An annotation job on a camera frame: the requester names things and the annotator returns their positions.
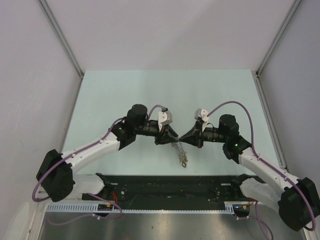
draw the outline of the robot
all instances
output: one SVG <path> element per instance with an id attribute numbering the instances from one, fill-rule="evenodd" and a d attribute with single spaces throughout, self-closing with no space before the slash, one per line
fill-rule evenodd
<path id="1" fill-rule="evenodd" d="M 219 119 L 218 127 L 208 127 L 209 116 L 225 104 L 238 104 L 246 111 L 251 126 L 251 143 L 239 133 L 236 118 L 224 114 Z M 156 107 L 161 107 L 158 120 L 150 116 Z M 51 199 L 58 202 L 70 194 L 91 194 L 103 196 L 108 184 L 101 174 L 82 175 L 79 170 L 93 161 L 120 151 L 136 140 L 137 135 L 154 137 L 156 145 L 187 143 L 202 148 L 204 142 L 223 143 L 222 150 L 227 159 L 233 160 L 254 172 L 263 182 L 242 174 L 231 181 L 237 194 L 255 199 L 278 212 L 283 222 L 292 230 L 302 228 L 314 230 L 315 217 L 320 214 L 320 199 L 315 184 L 309 178 L 299 179 L 287 171 L 270 164 L 254 148 L 252 121 L 247 109 L 239 102 L 230 101 L 216 107 L 212 112 L 198 109 L 193 128 L 183 136 L 172 129 L 171 112 L 161 105 L 156 105 L 148 114 L 147 107 L 135 104 L 125 117 L 117 119 L 108 132 L 97 140 L 72 151 L 59 153 L 49 151 L 36 175 L 38 183 L 32 193 L 35 202 Z M 36 197 L 39 187 L 48 197 Z M 313 228 L 306 225 L 312 222 Z"/>

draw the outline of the gray wall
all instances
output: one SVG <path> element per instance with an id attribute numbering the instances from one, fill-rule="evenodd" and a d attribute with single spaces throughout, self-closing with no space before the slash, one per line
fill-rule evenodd
<path id="1" fill-rule="evenodd" d="M 319 13 L 319 0 L 301 4 L 261 81 L 290 171 L 320 193 Z"/>
<path id="2" fill-rule="evenodd" d="M 3 239 L 23 203 L 28 205 L 26 218 L 18 218 L 31 223 L 30 213 L 37 206 L 31 200 L 36 173 L 46 152 L 62 144 L 80 79 L 36 0 L 1 1 L 0 33 L 0 239 Z"/>

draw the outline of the white wall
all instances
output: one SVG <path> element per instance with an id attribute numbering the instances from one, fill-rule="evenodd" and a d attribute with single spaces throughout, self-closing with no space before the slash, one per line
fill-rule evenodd
<path id="1" fill-rule="evenodd" d="M 320 1 L 303 1 L 262 73 L 289 169 L 320 193 Z"/>
<path id="2" fill-rule="evenodd" d="M 0 3 L 0 239 L 59 148 L 80 79 L 37 1 Z"/>
<path id="3" fill-rule="evenodd" d="M 84 70 L 257 70 L 294 0 L 48 0 Z"/>

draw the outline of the purple cable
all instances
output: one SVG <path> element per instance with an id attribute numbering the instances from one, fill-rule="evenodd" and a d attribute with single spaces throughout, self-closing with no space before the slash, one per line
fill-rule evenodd
<path id="1" fill-rule="evenodd" d="M 148 116 L 147 116 L 147 118 L 146 118 L 147 120 L 150 119 L 151 114 L 153 113 L 153 111 L 154 111 L 156 108 L 161 108 L 162 110 L 167 109 L 165 106 L 162 106 L 162 105 L 159 105 L 159 104 L 155 105 L 153 108 L 151 108 L 151 110 L 150 110 L 150 112 L 149 112 L 149 114 L 148 114 Z"/>
<path id="2" fill-rule="evenodd" d="M 247 220 L 247 219 L 255 219 L 258 221 L 259 227 L 261 229 L 261 232 L 263 234 L 263 236 L 267 239 L 267 240 L 274 240 L 274 234 L 271 231 L 271 228 L 266 224 L 266 222 L 264 222 L 263 220 L 261 220 L 259 218 L 258 215 L 258 201 L 255 202 L 255 215 L 256 216 L 248 216 L 248 217 L 238 217 L 236 214 L 234 214 L 237 217 L 237 220 Z M 268 237 L 268 235 L 265 233 L 264 229 L 262 228 L 262 225 L 264 225 L 270 232 L 271 235 L 271 239 Z"/>
<path id="3" fill-rule="evenodd" d="M 287 178 L 285 174 L 283 174 L 281 171 L 279 171 L 278 169 L 276 169 L 274 166 L 272 166 L 270 163 L 268 163 L 266 160 L 264 160 L 263 158 L 259 157 L 256 149 L 255 149 L 255 145 L 254 145 L 254 126 L 253 126 L 253 123 L 252 123 L 252 119 L 251 119 L 251 116 L 250 116 L 250 113 L 249 111 L 247 110 L 247 108 L 240 102 L 238 101 L 226 101 L 222 104 L 220 104 L 219 106 L 217 106 L 215 109 L 213 109 L 211 112 L 209 112 L 209 114 L 207 115 L 208 117 L 213 114 L 215 111 L 217 111 L 219 108 L 223 107 L 224 105 L 227 105 L 227 104 L 238 104 L 240 105 L 244 111 L 246 112 L 246 115 L 248 116 L 249 118 L 249 122 L 250 122 L 250 128 L 251 128 L 251 145 L 252 145 L 252 152 L 254 154 L 254 156 L 257 158 L 258 161 L 261 161 L 263 162 L 265 165 L 267 165 L 269 168 L 271 168 L 272 170 L 274 170 L 277 174 L 279 174 L 281 177 L 284 178 L 285 181 L 288 181 L 293 187 L 294 189 L 301 195 L 306 207 L 308 208 L 308 211 L 310 213 L 310 216 L 311 216 L 311 222 L 312 222 L 312 227 L 309 228 L 307 226 L 304 226 L 304 228 L 306 230 L 309 230 L 309 231 L 314 231 L 316 229 L 316 219 L 315 219 L 315 216 L 314 216 L 314 213 L 311 209 L 311 206 L 306 198 L 306 196 L 304 195 L 304 193 L 300 190 L 300 188 L 290 179 L 290 178 Z"/>
<path id="4" fill-rule="evenodd" d="M 112 128 L 114 127 L 114 125 L 116 125 L 117 122 L 119 121 L 122 121 L 124 118 L 121 117 L 121 118 L 118 118 L 117 120 L 115 120 L 111 127 L 108 129 L 108 131 L 106 132 L 106 134 L 101 138 L 102 140 L 105 140 L 107 138 L 107 136 L 111 133 L 112 131 Z M 88 146 L 85 146 L 77 151 L 75 151 L 74 153 L 71 153 L 69 154 L 68 156 L 64 157 L 63 159 L 61 159 L 60 161 L 58 161 L 56 164 L 54 164 L 51 168 L 49 168 L 49 170 L 43 174 L 43 176 L 40 178 L 40 180 L 36 183 L 33 191 L 32 191 L 32 200 L 36 203 L 40 203 L 40 202 L 43 202 L 47 199 L 49 199 L 49 197 L 44 197 L 44 198 L 36 198 L 36 195 L 37 195 L 37 192 L 38 192 L 38 189 L 40 187 L 40 185 L 42 184 L 42 182 L 45 180 L 45 178 L 54 170 L 56 169 L 60 164 L 62 164 L 63 162 L 65 162 L 66 160 L 70 159 L 72 157 L 73 154 L 79 154 L 89 148 L 92 148 L 93 146 L 97 145 L 98 143 L 100 143 L 100 140 L 97 140 L 93 143 L 91 143 L 90 145 Z"/>
<path id="5" fill-rule="evenodd" d="M 103 202 L 106 202 L 106 203 L 108 203 L 108 204 L 111 204 L 111 205 L 115 206 L 117 209 L 120 210 L 120 213 L 117 214 L 117 215 L 115 215 L 115 216 L 111 216 L 111 217 L 99 216 L 99 215 L 96 215 L 96 214 L 94 214 L 94 213 L 88 213 L 88 214 L 83 214 L 83 215 L 81 215 L 81 216 L 75 217 L 74 219 L 71 219 L 71 220 L 66 221 L 66 222 L 61 222 L 61 223 L 52 222 L 49 218 L 47 218 L 47 219 L 46 219 L 47 222 L 48 222 L 49 224 L 53 225 L 53 226 L 63 226 L 63 225 L 67 225 L 67 224 L 73 223 L 74 221 L 77 221 L 77 220 L 79 220 L 79 219 L 82 219 L 82 218 L 85 218 L 85 217 L 89 217 L 89 216 L 93 216 L 93 217 L 94 217 L 94 216 L 97 216 L 99 219 L 107 219 L 107 220 L 117 219 L 117 218 L 119 218 L 120 216 L 122 216 L 122 214 L 123 214 L 123 213 L 122 213 L 122 209 L 121 209 L 121 207 L 120 207 L 118 204 L 116 204 L 116 203 L 114 203 L 114 202 L 112 202 L 112 201 L 105 200 L 105 199 L 103 199 L 103 198 L 101 198 L 101 197 L 99 197 L 99 196 L 96 196 L 96 195 L 94 195 L 94 194 L 91 194 L 91 193 L 88 193 L 88 194 L 89 194 L 90 196 L 92 196 L 92 197 L 100 200 L 100 201 L 103 201 Z"/>

